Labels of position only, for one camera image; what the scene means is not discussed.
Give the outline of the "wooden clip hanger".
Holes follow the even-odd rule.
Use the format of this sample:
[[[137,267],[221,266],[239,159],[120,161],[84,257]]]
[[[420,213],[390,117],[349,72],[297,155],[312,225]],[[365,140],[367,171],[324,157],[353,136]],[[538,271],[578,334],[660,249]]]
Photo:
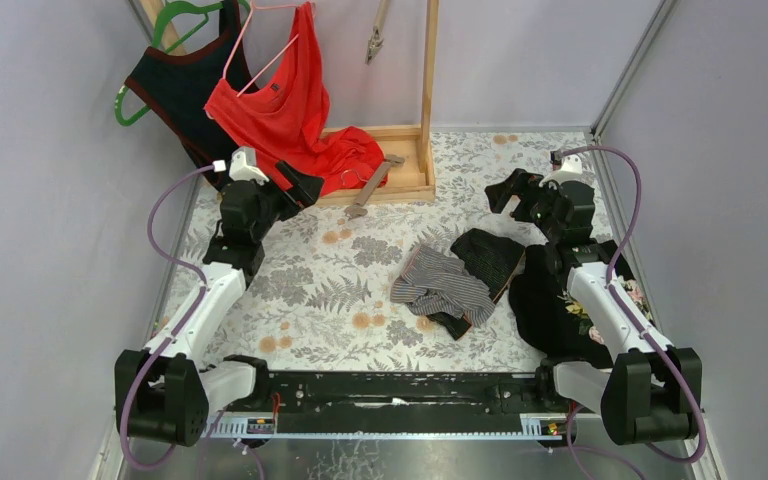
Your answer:
[[[365,181],[364,186],[357,193],[352,203],[344,209],[346,217],[349,220],[354,220],[365,216],[368,212],[366,204],[372,194],[380,186],[391,168],[394,166],[401,166],[404,162],[405,158],[402,156],[386,154],[384,161],[378,166],[372,176]]]

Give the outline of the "grey striped underwear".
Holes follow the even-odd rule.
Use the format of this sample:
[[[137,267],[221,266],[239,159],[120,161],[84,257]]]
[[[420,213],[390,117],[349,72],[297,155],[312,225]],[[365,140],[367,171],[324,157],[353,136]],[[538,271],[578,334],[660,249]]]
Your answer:
[[[489,287],[465,263],[427,245],[414,248],[390,288],[390,301],[415,315],[445,313],[481,326],[493,314]]]

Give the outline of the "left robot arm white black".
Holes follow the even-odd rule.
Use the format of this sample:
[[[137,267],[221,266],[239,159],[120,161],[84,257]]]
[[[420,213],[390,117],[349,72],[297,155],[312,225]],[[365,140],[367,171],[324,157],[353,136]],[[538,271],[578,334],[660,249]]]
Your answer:
[[[114,366],[115,410],[122,445],[142,438],[172,447],[192,446],[208,419],[226,405],[253,398],[265,370],[252,360],[203,362],[207,344],[230,308],[243,296],[264,258],[262,240],[278,221],[314,205],[325,181],[285,161],[277,172],[282,189],[245,160],[215,161],[195,170],[226,173],[226,202],[202,266],[173,258],[197,283],[181,309],[139,350],[123,351]]]

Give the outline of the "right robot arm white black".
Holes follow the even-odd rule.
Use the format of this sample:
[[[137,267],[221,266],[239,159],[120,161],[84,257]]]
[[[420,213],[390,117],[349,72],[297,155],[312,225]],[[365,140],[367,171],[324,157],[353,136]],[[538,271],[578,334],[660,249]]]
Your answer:
[[[518,198],[512,218],[535,225],[546,237],[549,273],[582,305],[610,353],[610,371],[585,361],[556,363],[549,376],[554,392],[599,414],[617,445],[704,442],[701,359],[653,327],[607,264],[606,253],[591,236],[593,188],[517,168],[486,187],[485,194],[494,213]]]

